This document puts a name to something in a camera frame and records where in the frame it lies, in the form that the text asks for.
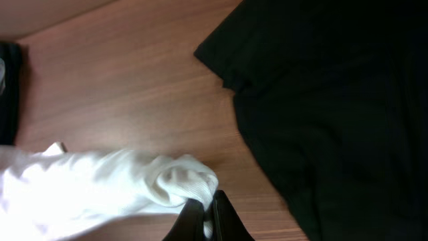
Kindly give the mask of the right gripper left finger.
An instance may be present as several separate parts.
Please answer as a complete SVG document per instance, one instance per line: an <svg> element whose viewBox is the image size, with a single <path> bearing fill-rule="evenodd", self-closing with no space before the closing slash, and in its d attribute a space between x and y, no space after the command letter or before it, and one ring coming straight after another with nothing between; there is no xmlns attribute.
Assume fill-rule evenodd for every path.
<svg viewBox="0 0 428 241"><path fill-rule="evenodd" d="M163 241L204 241L203 204L189 199Z"/></svg>

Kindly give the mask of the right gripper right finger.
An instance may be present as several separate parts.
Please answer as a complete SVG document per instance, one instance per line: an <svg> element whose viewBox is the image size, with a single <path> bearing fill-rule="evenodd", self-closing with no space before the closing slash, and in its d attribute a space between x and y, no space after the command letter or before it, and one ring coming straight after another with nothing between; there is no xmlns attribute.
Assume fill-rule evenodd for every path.
<svg viewBox="0 0 428 241"><path fill-rule="evenodd" d="M255 241L246 230L223 190L215 192L213 203L214 240Z"/></svg>

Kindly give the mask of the white t-shirt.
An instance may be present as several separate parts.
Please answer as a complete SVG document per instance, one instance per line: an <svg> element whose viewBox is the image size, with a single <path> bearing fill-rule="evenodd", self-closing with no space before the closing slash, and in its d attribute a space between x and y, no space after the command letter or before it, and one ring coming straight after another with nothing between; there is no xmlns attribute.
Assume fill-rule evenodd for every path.
<svg viewBox="0 0 428 241"><path fill-rule="evenodd" d="M70 240L113 220L207 210L219 181L190 155L1 148L1 239Z"/></svg>

